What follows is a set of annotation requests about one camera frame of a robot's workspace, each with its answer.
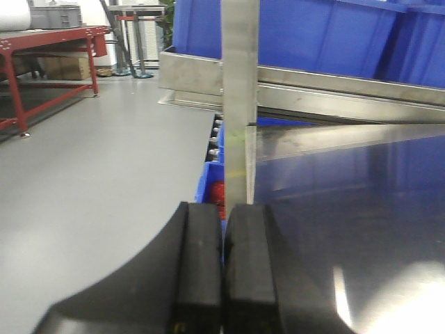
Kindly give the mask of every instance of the gray container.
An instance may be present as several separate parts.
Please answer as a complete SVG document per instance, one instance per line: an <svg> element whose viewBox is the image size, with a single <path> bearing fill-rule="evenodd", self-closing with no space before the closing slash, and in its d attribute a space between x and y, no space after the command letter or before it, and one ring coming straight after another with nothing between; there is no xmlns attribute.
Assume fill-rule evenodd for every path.
<svg viewBox="0 0 445 334"><path fill-rule="evenodd" d="M80 6L31 7L31 29L66 29L82 26Z"/></svg>

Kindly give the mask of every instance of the blue plastic bin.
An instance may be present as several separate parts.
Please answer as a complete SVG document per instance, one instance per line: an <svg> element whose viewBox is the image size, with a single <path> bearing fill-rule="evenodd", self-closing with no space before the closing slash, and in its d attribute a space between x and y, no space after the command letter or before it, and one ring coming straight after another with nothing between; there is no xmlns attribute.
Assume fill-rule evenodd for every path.
<svg viewBox="0 0 445 334"><path fill-rule="evenodd" d="M392 3L401 3L403 5L445 5L445 0L389 0Z"/></svg>
<svg viewBox="0 0 445 334"><path fill-rule="evenodd" d="M220 0L177 0L177 52L221 58ZM372 78L398 13L376 0L261 0L259 63Z"/></svg>
<svg viewBox="0 0 445 334"><path fill-rule="evenodd" d="M224 164L208 161L204 165L204 170L197 186L195 194L196 203L206 203L209 201L210 187L216 181L224 181Z"/></svg>
<svg viewBox="0 0 445 334"><path fill-rule="evenodd" d="M384 79L445 88L445 7L410 6Z"/></svg>

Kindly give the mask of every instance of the red object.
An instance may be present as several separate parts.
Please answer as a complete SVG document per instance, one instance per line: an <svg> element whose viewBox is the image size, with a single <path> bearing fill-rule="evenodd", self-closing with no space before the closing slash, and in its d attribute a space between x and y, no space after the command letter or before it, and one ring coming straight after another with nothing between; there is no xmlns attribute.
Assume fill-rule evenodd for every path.
<svg viewBox="0 0 445 334"><path fill-rule="evenodd" d="M28 130L27 118L60 103L70 97L86 90L92 89L96 95L99 92L97 85L96 69L94 67L93 57L100 57L106 54L105 35L110 33L106 26L84 26L80 28L60 29L50 31L38 32L17 32L17 33L0 33L0 56L4 58L4 66L0 67L0 72L6 74L9 83L11 97L13 99L15 115L14 118L0 118L0 129L5 129L11 125L19 125L21 132ZM88 53L88 60L91 71L91 84L36 84L35 87L42 88L71 88L68 93L62 94L40 106L26 111L24 109L22 99L20 97L19 85L13 66L13 54L16 51L33 51L32 48L38 47L39 51L46 51L45 48L54 48L54 45L73 40L85 40L86 48L84 51Z"/></svg>
<svg viewBox="0 0 445 334"><path fill-rule="evenodd" d="M221 220L225 221L225 206L224 205L218 205L218 211L220 213Z"/></svg>
<svg viewBox="0 0 445 334"><path fill-rule="evenodd" d="M210 188L210 203L218 206L222 221L225 221L225 184L224 181L216 181Z"/></svg>
<svg viewBox="0 0 445 334"><path fill-rule="evenodd" d="M224 181L216 181L211 185L210 203L216 205L225 204L225 185Z"/></svg>

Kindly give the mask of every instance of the table leg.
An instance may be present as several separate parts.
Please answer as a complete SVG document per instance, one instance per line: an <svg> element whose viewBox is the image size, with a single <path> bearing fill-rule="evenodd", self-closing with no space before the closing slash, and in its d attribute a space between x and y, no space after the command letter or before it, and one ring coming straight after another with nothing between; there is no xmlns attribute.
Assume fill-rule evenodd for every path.
<svg viewBox="0 0 445 334"><path fill-rule="evenodd" d="M86 49L88 51L88 60L90 62L90 73L91 73L91 79L92 79L92 90L95 92L95 97L97 94L99 94L99 86L97 85L97 75L96 75L96 68L95 68L95 61L92 57L92 54L94 52L94 49L92 47L92 40L91 38L86 39Z"/></svg>
<svg viewBox="0 0 445 334"><path fill-rule="evenodd" d="M19 125L20 131L22 132L22 137L28 137L28 124L26 122L26 114L23 107L22 98L20 97L19 84L17 82L17 77L15 76L13 55L6 54L4 55L4 57L5 71L9 81L9 90L13 99L15 115L17 116L17 123Z"/></svg>

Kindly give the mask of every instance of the red workbench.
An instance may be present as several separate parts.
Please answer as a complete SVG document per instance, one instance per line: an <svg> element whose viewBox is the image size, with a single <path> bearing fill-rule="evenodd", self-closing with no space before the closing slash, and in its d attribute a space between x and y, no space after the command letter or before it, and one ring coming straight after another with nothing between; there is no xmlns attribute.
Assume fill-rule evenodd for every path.
<svg viewBox="0 0 445 334"><path fill-rule="evenodd" d="M9 82L9 89L15 108L14 118L0 118L0 129L18 124L22 136L28 136L27 119L45 109L60 103L76 94L92 89L94 94L99 92L93 57L106 55L105 35L109 33L107 26L83 26L80 28L46 30L46 31L20 31L0 33L0 57L4 57L4 66L0 72L4 73ZM88 53L91 71L91 84L75 83L32 83L20 84L17 82L13 56L26 53L27 56L38 56L46 51L84 51ZM24 110L19 87L30 88L70 88L67 93L41 104L30 110Z"/></svg>

